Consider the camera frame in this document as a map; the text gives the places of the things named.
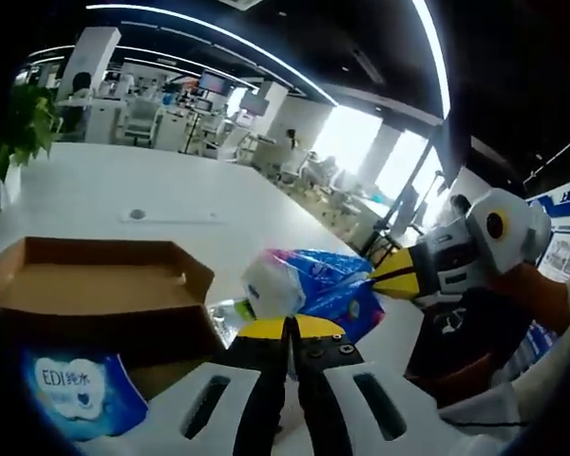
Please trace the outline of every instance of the tissue package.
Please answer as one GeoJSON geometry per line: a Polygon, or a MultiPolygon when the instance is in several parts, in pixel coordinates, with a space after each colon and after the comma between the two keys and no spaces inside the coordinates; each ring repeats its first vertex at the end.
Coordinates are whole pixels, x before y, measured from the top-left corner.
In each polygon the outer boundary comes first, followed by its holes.
{"type": "Polygon", "coordinates": [[[39,409],[70,440],[120,435],[148,410],[115,354],[26,350],[23,372],[39,409]]]}
{"type": "Polygon", "coordinates": [[[258,318],[307,314],[342,327],[355,342],[384,314],[371,291],[371,265],[356,256],[318,250],[266,250],[243,283],[258,318]]]}

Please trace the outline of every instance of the led strip light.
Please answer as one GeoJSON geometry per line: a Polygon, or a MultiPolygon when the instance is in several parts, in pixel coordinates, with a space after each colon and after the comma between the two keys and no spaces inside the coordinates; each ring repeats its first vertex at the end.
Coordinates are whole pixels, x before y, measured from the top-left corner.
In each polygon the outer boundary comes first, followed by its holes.
{"type": "Polygon", "coordinates": [[[302,81],[304,81],[306,84],[308,84],[309,86],[314,88],[319,94],[321,94],[323,97],[325,97],[332,105],[338,106],[338,102],[334,98],[332,98],[330,95],[328,95],[328,93],[325,90],[323,90],[321,87],[319,87],[313,81],[311,81],[309,78],[304,76],[297,69],[295,69],[292,66],[287,65],[285,62],[283,62],[279,58],[275,57],[273,54],[271,54],[267,50],[263,49],[262,47],[259,47],[258,45],[255,45],[251,41],[245,40],[244,38],[242,38],[238,35],[235,35],[232,31],[228,31],[224,28],[220,28],[218,26],[215,26],[214,24],[210,24],[210,23],[205,22],[205,21],[201,21],[200,19],[197,19],[196,17],[187,16],[185,14],[179,14],[178,12],[169,11],[168,9],[144,7],[144,6],[140,6],[140,5],[125,5],[125,4],[89,5],[86,7],[86,9],[87,10],[141,10],[141,11],[148,11],[148,12],[156,12],[157,14],[164,14],[167,16],[177,17],[178,19],[182,19],[184,21],[192,22],[194,24],[198,24],[200,26],[206,27],[208,29],[211,29],[213,31],[221,33],[222,35],[228,36],[229,38],[232,38],[233,40],[236,40],[239,43],[242,43],[243,45],[247,46],[248,48],[251,48],[251,49],[259,52],[260,54],[265,55],[266,57],[268,57],[272,61],[274,61],[274,62],[278,63],[279,65],[281,65],[282,67],[288,69],[295,76],[297,76],[302,81]]]}
{"type": "Polygon", "coordinates": [[[445,119],[450,110],[449,87],[447,83],[446,62],[444,61],[444,53],[441,51],[441,46],[439,45],[437,29],[435,28],[432,17],[430,17],[430,11],[428,10],[425,0],[411,0],[411,3],[414,4],[416,12],[418,12],[420,16],[420,21],[427,35],[430,53],[435,62],[437,81],[439,82],[439,91],[441,93],[442,112],[445,119]]]}
{"type": "Polygon", "coordinates": [[[188,60],[188,59],[178,57],[177,55],[165,54],[164,52],[158,52],[157,50],[142,49],[140,47],[116,46],[116,48],[117,49],[125,49],[125,50],[136,50],[138,52],[147,52],[148,54],[160,55],[161,57],[166,57],[167,59],[179,60],[181,62],[185,62],[186,64],[196,65],[197,67],[205,68],[205,69],[211,71],[212,73],[216,73],[219,76],[223,76],[224,78],[228,78],[232,81],[236,81],[238,83],[244,84],[250,88],[257,88],[255,85],[249,84],[247,81],[243,81],[242,79],[239,79],[239,78],[233,76],[232,74],[225,73],[224,71],[221,71],[217,68],[213,68],[213,67],[205,65],[205,64],[200,64],[199,62],[194,62],[192,60],[188,60]]]}
{"type": "MultiPolygon", "coordinates": [[[[36,50],[35,52],[32,52],[29,55],[29,57],[32,57],[32,56],[38,55],[38,54],[44,54],[46,52],[51,52],[52,50],[67,49],[67,48],[74,48],[74,45],[50,47],[48,49],[36,50]]],[[[242,79],[239,79],[236,76],[233,76],[232,74],[228,74],[224,71],[221,71],[220,69],[213,68],[212,66],[208,66],[205,64],[201,64],[199,62],[194,62],[192,60],[188,60],[188,59],[178,57],[177,55],[165,54],[164,52],[158,52],[157,50],[142,49],[140,47],[130,47],[130,46],[116,46],[116,49],[135,50],[138,52],[146,52],[148,54],[160,55],[161,57],[166,57],[168,59],[179,60],[181,62],[185,62],[186,64],[195,65],[197,67],[205,68],[206,70],[211,71],[212,73],[216,73],[219,76],[223,76],[224,78],[230,79],[231,81],[235,81],[237,83],[248,86],[251,89],[257,89],[256,85],[249,84],[247,81],[243,81],[242,79]]]]}
{"type": "Polygon", "coordinates": [[[195,73],[194,71],[188,71],[187,69],[178,68],[177,66],[163,65],[163,64],[159,64],[158,62],[150,62],[149,60],[134,59],[132,57],[124,57],[124,59],[128,60],[130,62],[137,62],[140,64],[147,64],[147,65],[156,65],[157,67],[173,69],[179,73],[190,74],[192,76],[197,76],[198,78],[200,77],[200,75],[198,73],[195,73]]]}
{"type": "Polygon", "coordinates": [[[31,62],[29,65],[33,67],[34,65],[45,64],[46,62],[56,62],[56,61],[62,60],[62,59],[64,59],[64,56],[50,57],[48,59],[36,60],[35,62],[31,62]]]}
{"type": "Polygon", "coordinates": [[[49,47],[48,49],[42,49],[42,50],[37,50],[35,52],[32,52],[28,57],[33,57],[34,55],[38,55],[38,54],[45,54],[47,52],[51,52],[52,50],[61,50],[61,49],[70,49],[70,48],[74,48],[74,45],[49,47]]]}

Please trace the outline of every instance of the window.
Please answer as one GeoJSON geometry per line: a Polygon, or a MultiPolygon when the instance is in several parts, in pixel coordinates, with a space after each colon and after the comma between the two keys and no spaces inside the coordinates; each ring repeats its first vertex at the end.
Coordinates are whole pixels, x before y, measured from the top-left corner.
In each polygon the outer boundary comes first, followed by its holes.
{"type": "MultiPolygon", "coordinates": [[[[399,137],[376,180],[378,188],[391,200],[396,200],[403,190],[416,163],[420,160],[427,142],[426,138],[408,130],[404,131],[399,137]]],[[[425,227],[432,226],[447,197],[447,192],[438,195],[438,189],[443,183],[443,179],[437,179],[431,187],[435,179],[435,172],[441,170],[442,167],[437,151],[433,147],[428,152],[425,162],[412,182],[414,190],[418,192],[418,204],[420,204],[420,199],[430,188],[425,199],[427,202],[427,212],[423,219],[425,227]]]]}
{"type": "Polygon", "coordinates": [[[319,157],[334,156],[339,168],[356,174],[382,120],[346,106],[332,110],[313,146],[319,157]]]}
{"type": "Polygon", "coordinates": [[[428,152],[427,159],[420,168],[418,176],[416,176],[416,179],[411,183],[414,189],[418,192],[419,203],[420,198],[422,198],[428,191],[427,197],[425,198],[427,211],[422,223],[425,228],[430,228],[434,225],[449,193],[442,192],[441,195],[438,193],[439,187],[444,182],[443,178],[437,178],[432,187],[430,186],[435,179],[435,173],[437,171],[442,171],[442,167],[439,162],[439,157],[437,156],[437,151],[433,147],[430,149],[430,152],[428,152]]]}
{"type": "Polygon", "coordinates": [[[403,190],[425,145],[426,138],[408,130],[397,140],[376,180],[378,188],[391,200],[395,200],[403,190]]]}
{"type": "Polygon", "coordinates": [[[228,98],[228,102],[226,102],[228,104],[228,110],[226,111],[227,117],[232,117],[238,113],[238,107],[240,106],[240,102],[242,101],[246,91],[247,87],[236,87],[232,91],[228,98]]]}

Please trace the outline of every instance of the ceiling light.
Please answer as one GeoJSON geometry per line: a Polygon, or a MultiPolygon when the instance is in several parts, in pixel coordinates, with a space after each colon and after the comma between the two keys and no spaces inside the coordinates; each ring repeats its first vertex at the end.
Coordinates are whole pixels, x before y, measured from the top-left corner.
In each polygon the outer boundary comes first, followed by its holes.
{"type": "Polygon", "coordinates": [[[245,46],[247,46],[253,50],[256,50],[260,54],[265,55],[269,59],[271,59],[274,62],[281,65],[282,67],[288,69],[295,76],[297,76],[302,81],[304,81],[306,84],[308,84],[309,86],[314,88],[319,94],[321,94],[323,97],[325,97],[332,105],[338,106],[338,102],[334,98],[332,98],[330,95],[328,95],[328,93],[325,90],[323,90],[321,87],[319,87],[313,81],[311,81],[309,78],[304,76],[297,69],[295,69],[292,66],[287,65],[285,62],[283,62],[279,58],[275,57],[273,54],[271,54],[267,50],[263,49],[262,47],[259,47],[258,45],[252,43],[251,41],[248,41],[248,40],[246,40],[246,39],[244,39],[238,35],[235,35],[232,31],[228,31],[224,28],[220,28],[214,24],[210,24],[210,23],[205,22],[205,21],[201,21],[200,19],[197,19],[196,17],[187,16],[185,14],[179,14],[178,12],[169,11],[168,9],[144,7],[144,6],[140,6],[140,5],[123,5],[123,4],[88,5],[86,7],[86,9],[87,10],[112,10],[112,9],[114,9],[114,10],[142,10],[142,11],[156,12],[158,14],[165,14],[167,16],[177,17],[177,18],[182,19],[184,21],[192,22],[192,23],[198,24],[200,26],[206,27],[208,29],[214,30],[218,33],[221,33],[222,35],[226,35],[226,36],[232,38],[233,40],[238,41],[239,43],[242,43],[243,45],[245,45],[245,46]]]}
{"type": "Polygon", "coordinates": [[[201,43],[204,43],[205,45],[211,46],[210,41],[203,40],[202,38],[199,38],[197,35],[193,35],[191,33],[186,33],[185,31],[175,30],[174,28],[167,28],[167,27],[159,27],[159,29],[161,31],[168,31],[170,33],[176,33],[178,35],[185,36],[186,38],[190,38],[191,40],[197,40],[197,41],[200,41],[201,43]]]}
{"type": "Polygon", "coordinates": [[[37,60],[35,62],[31,62],[28,65],[34,66],[34,65],[40,65],[40,64],[45,64],[46,62],[56,62],[58,60],[62,60],[65,59],[66,57],[64,57],[63,55],[59,56],[59,57],[50,57],[48,59],[42,59],[42,60],[37,60]]]}
{"type": "Polygon", "coordinates": [[[422,22],[422,26],[425,29],[425,34],[427,35],[430,53],[432,54],[433,61],[435,62],[435,69],[437,70],[437,81],[439,83],[439,91],[441,93],[442,112],[445,119],[449,113],[450,100],[444,53],[441,51],[439,38],[437,37],[437,30],[435,29],[435,24],[433,23],[432,17],[430,17],[430,11],[428,10],[425,0],[411,0],[411,3],[414,4],[416,12],[418,12],[418,15],[420,16],[420,21],[422,22]]]}
{"type": "Polygon", "coordinates": [[[148,27],[149,29],[157,29],[159,26],[154,24],[145,24],[144,22],[133,22],[133,21],[121,21],[121,24],[125,26],[137,26],[137,27],[148,27]]]}
{"type": "Polygon", "coordinates": [[[265,68],[264,66],[258,66],[257,68],[259,68],[260,71],[265,72],[266,74],[272,76],[273,78],[275,78],[276,80],[280,81],[281,83],[283,83],[285,86],[290,87],[290,88],[294,88],[294,85],[288,81],[285,81],[283,78],[281,78],[278,74],[274,73],[273,71],[271,71],[268,68],[265,68]]]}
{"type": "Polygon", "coordinates": [[[52,50],[60,50],[60,49],[70,49],[70,48],[74,48],[74,45],[67,45],[67,46],[58,46],[58,47],[49,47],[47,49],[42,49],[42,50],[37,50],[35,52],[32,52],[28,57],[32,57],[34,55],[38,55],[38,54],[45,54],[47,52],[51,52],[52,50]]]}
{"type": "Polygon", "coordinates": [[[148,54],[160,55],[161,57],[166,57],[168,59],[179,60],[180,62],[185,62],[186,64],[196,65],[197,67],[205,68],[205,69],[211,71],[212,73],[216,73],[220,76],[223,76],[224,78],[228,78],[232,81],[236,81],[238,83],[244,84],[250,88],[257,88],[255,85],[249,84],[247,81],[243,81],[242,79],[239,79],[239,78],[233,76],[232,74],[228,74],[224,71],[221,71],[220,69],[213,68],[213,67],[205,65],[205,64],[200,64],[199,62],[194,62],[192,60],[183,59],[183,58],[178,57],[176,55],[165,54],[164,52],[158,52],[156,50],[142,49],[140,47],[116,46],[116,48],[117,49],[126,49],[126,50],[137,50],[138,52],[147,52],[148,54]]]}
{"type": "Polygon", "coordinates": [[[252,67],[257,67],[257,63],[256,63],[256,62],[254,62],[254,61],[251,60],[251,59],[248,59],[247,57],[243,57],[243,56],[240,55],[239,53],[234,52],[233,50],[230,50],[230,49],[227,48],[227,47],[220,46],[220,45],[212,45],[212,46],[213,46],[215,49],[219,49],[219,50],[221,50],[221,51],[223,51],[223,52],[226,52],[227,54],[230,54],[230,55],[233,55],[233,56],[237,57],[239,60],[242,60],[242,61],[245,62],[246,64],[251,65],[252,67]]]}
{"type": "Polygon", "coordinates": [[[176,66],[163,65],[163,64],[159,64],[158,62],[150,62],[149,60],[142,60],[142,59],[133,59],[131,57],[124,57],[124,59],[128,60],[130,62],[137,62],[138,64],[155,65],[157,67],[172,69],[172,70],[177,71],[179,73],[185,73],[185,74],[189,74],[191,76],[197,76],[198,78],[200,77],[200,75],[198,73],[195,73],[194,71],[188,71],[187,69],[178,68],[176,66]]]}

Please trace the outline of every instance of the table surface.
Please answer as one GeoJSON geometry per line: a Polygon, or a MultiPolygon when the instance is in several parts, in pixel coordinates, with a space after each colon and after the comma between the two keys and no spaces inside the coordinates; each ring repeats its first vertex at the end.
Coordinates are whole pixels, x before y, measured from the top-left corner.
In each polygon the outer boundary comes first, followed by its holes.
{"type": "MultiPolygon", "coordinates": [[[[0,252],[23,236],[173,240],[216,273],[207,302],[243,295],[240,277],[266,248],[354,255],[253,168],[139,147],[62,142],[50,159],[40,157],[22,171],[21,198],[0,213],[0,252]],[[132,209],[146,211],[150,221],[123,222],[132,209]]],[[[384,320],[357,347],[366,360],[403,374],[422,314],[407,301],[384,297],[382,305],[384,320]]],[[[297,454],[310,444],[301,425],[274,454],[297,454]]]]}

